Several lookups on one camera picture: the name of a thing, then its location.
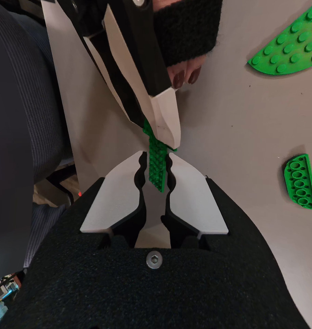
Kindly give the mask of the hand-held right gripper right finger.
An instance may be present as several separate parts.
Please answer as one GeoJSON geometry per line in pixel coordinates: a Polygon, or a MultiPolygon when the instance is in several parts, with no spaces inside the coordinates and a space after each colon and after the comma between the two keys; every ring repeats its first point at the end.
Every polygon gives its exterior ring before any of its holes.
{"type": "Polygon", "coordinates": [[[227,235],[227,225],[206,177],[174,153],[166,157],[166,170],[169,192],[161,221],[170,238],[227,235]]]}

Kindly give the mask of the black chair base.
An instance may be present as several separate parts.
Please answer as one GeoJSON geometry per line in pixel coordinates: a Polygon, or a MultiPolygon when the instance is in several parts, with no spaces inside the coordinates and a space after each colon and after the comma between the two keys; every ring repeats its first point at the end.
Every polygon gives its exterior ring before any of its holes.
{"type": "Polygon", "coordinates": [[[66,208],[69,208],[72,203],[74,203],[74,196],[72,192],[63,187],[61,183],[76,175],[76,173],[76,166],[75,164],[72,164],[54,171],[46,178],[46,181],[50,184],[51,191],[54,194],[51,201],[57,206],[65,205],[66,208]]]}

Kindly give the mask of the green half-round lego plate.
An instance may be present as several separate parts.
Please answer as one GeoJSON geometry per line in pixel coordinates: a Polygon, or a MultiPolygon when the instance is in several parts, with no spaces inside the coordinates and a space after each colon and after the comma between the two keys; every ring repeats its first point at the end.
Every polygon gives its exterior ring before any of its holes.
{"type": "Polygon", "coordinates": [[[267,75],[288,75],[312,67],[312,6],[253,55],[248,64],[267,75]]]}

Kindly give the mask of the small green curved lego plate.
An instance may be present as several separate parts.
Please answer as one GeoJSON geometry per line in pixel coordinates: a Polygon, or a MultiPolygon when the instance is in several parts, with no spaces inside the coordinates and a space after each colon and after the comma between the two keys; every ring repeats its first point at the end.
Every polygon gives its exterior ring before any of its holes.
{"type": "Polygon", "coordinates": [[[284,179],[289,198],[303,208],[312,210],[312,169],[308,154],[287,161],[284,179]]]}

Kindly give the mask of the green lego plate assembly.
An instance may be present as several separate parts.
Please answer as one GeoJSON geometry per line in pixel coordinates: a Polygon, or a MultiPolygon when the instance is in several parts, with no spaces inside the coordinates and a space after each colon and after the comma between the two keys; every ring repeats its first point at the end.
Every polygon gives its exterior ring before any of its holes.
{"type": "Polygon", "coordinates": [[[149,136],[149,180],[163,193],[166,178],[167,149],[172,151],[177,151],[177,149],[172,149],[157,140],[147,119],[144,120],[143,132],[149,136]]]}

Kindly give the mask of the dark grey office chair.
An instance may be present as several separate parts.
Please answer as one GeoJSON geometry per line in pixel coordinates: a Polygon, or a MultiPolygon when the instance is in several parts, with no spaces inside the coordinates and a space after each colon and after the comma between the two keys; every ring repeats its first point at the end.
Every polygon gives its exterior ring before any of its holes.
{"type": "Polygon", "coordinates": [[[0,4],[0,277],[28,267],[64,206],[34,185],[73,161],[47,30],[0,4]]]}

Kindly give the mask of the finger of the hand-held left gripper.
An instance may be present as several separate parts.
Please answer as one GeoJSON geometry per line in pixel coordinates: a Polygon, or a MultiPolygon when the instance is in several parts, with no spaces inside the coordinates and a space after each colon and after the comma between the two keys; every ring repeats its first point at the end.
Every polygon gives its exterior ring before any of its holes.
{"type": "Polygon", "coordinates": [[[105,27],[107,36],[114,36],[114,41],[110,42],[113,58],[137,97],[154,136],[176,149],[180,146],[181,128],[175,90],[171,86],[157,96],[148,95],[109,5],[105,13],[105,27]]]}
{"type": "Polygon", "coordinates": [[[106,31],[103,30],[91,38],[84,37],[84,42],[105,83],[126,117],[129,121],[143,128],[145,116],[131,86],[113,58],[106,31]]]}

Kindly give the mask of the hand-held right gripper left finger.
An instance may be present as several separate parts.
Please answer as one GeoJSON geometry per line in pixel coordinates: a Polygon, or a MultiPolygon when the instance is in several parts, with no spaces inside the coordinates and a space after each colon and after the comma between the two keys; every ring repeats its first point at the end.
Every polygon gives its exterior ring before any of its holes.
{"type": "Polygon", "coordinates": [[[80,227],[82,233],[125,237],[134,248],[146,224],[145,184],[147,152],[138,151],[110,171],[80,227]]]}

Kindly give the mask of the person's left hand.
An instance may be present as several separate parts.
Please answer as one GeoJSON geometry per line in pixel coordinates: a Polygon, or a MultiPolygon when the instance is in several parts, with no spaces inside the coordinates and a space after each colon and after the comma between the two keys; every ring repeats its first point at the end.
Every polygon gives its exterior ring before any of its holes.
{"type": "Polygon", "coordinates": [[[174,89],[194,84],[216,45],[222,0],[153,0],[154,31],[174,89]]]}

